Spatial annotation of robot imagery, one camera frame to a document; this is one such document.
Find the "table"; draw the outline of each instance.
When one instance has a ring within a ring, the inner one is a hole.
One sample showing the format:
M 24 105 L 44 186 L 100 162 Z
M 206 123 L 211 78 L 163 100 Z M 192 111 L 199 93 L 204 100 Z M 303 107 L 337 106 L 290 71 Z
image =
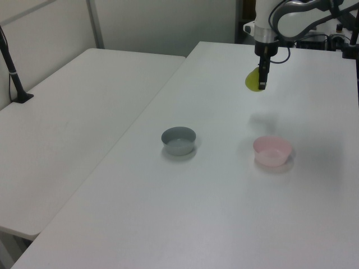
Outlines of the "table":
M 355 62 L 293 49 L 252 92 L 257 63 L 199 43 L 13 269 L 357 268 Z M 195 130 L 192 154 L 163 151 L 173 126 Z M 254 162 L 262 135 L 292 143 L 284 166 Z
M 0 230 L 33 240 L 184 57 L 89 49 L 0 112 Z

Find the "gray bowl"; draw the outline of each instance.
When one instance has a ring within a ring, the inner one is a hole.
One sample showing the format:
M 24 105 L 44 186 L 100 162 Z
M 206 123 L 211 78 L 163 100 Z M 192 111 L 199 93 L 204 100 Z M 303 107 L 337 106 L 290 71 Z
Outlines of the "gray bowl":
M 166 130 L 161 139 L 167 153 L 181 156 L 193 150 L 196 133 L 187 127 L 173 127 Z

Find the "pink bowl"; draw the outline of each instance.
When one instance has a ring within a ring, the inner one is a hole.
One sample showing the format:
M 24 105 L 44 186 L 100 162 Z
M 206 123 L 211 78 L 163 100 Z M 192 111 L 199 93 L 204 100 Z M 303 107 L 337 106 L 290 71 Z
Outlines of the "pink bowl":
M 254 157 L 266 166 L 284 164 L 292 152 L 291 144 L 278 136 L 261 136 L 253 143 Z

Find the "yellow sponge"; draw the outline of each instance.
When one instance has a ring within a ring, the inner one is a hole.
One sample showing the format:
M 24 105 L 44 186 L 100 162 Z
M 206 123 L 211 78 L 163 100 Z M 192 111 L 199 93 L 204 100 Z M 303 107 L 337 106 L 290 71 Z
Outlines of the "yellow sponge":
M 251 91 L 262 91 L 259 90 L 259 67 L 254 68 L 252 72 L 246 77 L 246 86 Z

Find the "bowl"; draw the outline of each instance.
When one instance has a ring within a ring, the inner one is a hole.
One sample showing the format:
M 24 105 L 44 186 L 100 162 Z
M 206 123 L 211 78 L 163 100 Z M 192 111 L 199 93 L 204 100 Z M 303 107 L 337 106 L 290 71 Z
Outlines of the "bowl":
M 161 140 L 167 153 L 182 156 L 193 150 L 196 133 L 187 127 L 173 127 L 162 134 Z
M 284 164 L 292 152 L 291 144 L 279 136 L 262 136 L 253 143 L 254 156 L 258 163 L 265 166 Z

